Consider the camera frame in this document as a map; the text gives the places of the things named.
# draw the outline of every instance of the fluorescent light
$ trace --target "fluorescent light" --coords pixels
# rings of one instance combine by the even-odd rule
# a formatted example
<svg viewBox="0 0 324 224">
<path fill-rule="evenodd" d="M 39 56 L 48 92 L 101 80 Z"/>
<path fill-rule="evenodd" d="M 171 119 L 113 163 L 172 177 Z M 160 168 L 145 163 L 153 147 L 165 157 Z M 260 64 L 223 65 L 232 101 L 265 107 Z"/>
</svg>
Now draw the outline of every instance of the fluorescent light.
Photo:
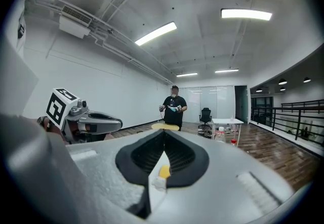
<svg viewBox="0 0 324 224">
<path fill-rule="evenodd" d="M 305 79 L 304 79 L 304 83 L 308 83 L 308 82 L 310 82 L 311 80 L 310 80 L 310 78 L 308 78 L 308 77 L 306 77 Z"/>
<path fill-rule="evenodd" d="M 168 33 L 172 30 L 177 29 L 177 26 L 174 22 L 171 22 L 161 28 L 158 28 L 157 30 L 147 34 L 146 36 L 142 37 L 141 39 L 137 40 L 135 43 L 139 46 L 145 44 L 146 42 L 149 42 L 150 40 L 157 38 L 158 36 L 161 36 L 165 33 Z"/>
<path fill-rule="evenodd" d="M 215 71 L 215 73 L 219 73 L 219 72 L 237 72 L 238 69 L 229 69 L 229 70 L 220 70 L 220 71 Z"/>
<path fill-rule="evenodd" d="M 221 9 L 222 18 L 249 18 L 270 20 L 272 13 L 247 9 Z"/>
<path fill-rule="evenodd" d="M 283 85 L 283 84 L 286 84 L 286 83 L 287 83 L 287 81 L 284 78 L 281 78 L 278 84 Z"/>
<path fill-rule="evenodd" d="M 185 73 L 185 74 L 178 74 L 177 77 L 183 77 L 183 76 L 196 76 L 197 73 L 194 72 L 194 73 Z"/>
</svg>

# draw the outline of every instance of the white table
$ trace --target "white table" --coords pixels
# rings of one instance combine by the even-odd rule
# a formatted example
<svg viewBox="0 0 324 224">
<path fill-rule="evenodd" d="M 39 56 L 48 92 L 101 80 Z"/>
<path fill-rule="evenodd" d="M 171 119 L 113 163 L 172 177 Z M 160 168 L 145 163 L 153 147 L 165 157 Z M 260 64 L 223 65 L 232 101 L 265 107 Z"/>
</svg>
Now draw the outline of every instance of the white table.
<svg viewBox="0 0 324 224">
<path fill-rule="evenodd" d="M 236 146 L 238 146 L 238 141 L 239 141 L 239 136 L 241 134 L 241 126 L 244 123 L 243 121 L 239 121 L 238 119 L 233 119 L 233 121 L 231 121 L 231 119 L 212 119 L 213 122 L 213 133 L 212 133 L 212 139 L 215 139 L 215 129 L 216 129 L 216 125 L 239 125 L 239 131 L 238 131 L 238 138 L 237 138 L 237 142 L 236 142 Z"/>
</svg>

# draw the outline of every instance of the black t-shirt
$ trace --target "black t-shirt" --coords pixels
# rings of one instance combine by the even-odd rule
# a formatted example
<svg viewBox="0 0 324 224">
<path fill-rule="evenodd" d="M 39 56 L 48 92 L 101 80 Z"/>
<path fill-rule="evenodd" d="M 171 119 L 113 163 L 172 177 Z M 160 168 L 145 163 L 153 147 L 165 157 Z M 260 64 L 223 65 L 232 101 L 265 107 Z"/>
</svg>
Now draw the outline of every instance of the black t-shirt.
<svg viewBox="0 0 324 224">
<path fill-rule="evenodd" d="M 175 98 L 169 96 L 166 98 L 163 105 L 166 107 L 166 112 L 164 115 L 165 123 L 175 124 L 175 125 L 182 124 L 183 113 L 174 112 L 170 108 L 168 108 L 168 106 L 170 107 L 177 107 L 179 105 L 181 105 L 181 107 L 187 106 L 187 103 L 184 100 L 184 98 L 180 96 L 176 96 Z"/>
</svg>

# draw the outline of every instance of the black chair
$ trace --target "black chair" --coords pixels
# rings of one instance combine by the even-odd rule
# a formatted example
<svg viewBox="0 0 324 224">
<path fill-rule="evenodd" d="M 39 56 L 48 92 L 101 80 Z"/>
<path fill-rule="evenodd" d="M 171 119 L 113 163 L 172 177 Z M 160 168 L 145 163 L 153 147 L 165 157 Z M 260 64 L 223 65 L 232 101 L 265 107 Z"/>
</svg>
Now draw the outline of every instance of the black chair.
<svg viewBox="0 0 324 224">
<path fill-rule="evenodd" d="M 199 115 L 199 121 L 203 122 L 203 125 L 199 125 L 198 127 L 209 127 L 212 128 L 207 122 L 212 121 L 211 110 L 209 108 L 203 108 L 201 110 L 201 115 Z"/>
</svg>

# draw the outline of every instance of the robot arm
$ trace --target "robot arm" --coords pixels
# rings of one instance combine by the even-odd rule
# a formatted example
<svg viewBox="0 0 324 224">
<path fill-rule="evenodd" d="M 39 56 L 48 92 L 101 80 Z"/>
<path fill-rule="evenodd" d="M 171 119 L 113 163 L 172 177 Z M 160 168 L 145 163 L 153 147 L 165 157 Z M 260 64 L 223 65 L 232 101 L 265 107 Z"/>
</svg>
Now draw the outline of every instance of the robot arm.
<svg viewBox="0 0 324 224">
<path fill-rule="evenodd" d="M 86 100 L 62 88 L 53 89 L 46 114 L 69 143 L 88 142 L 92 135 L 115 132 L 123 126 L 114 116 L 89 110 Z"/>
</svg>

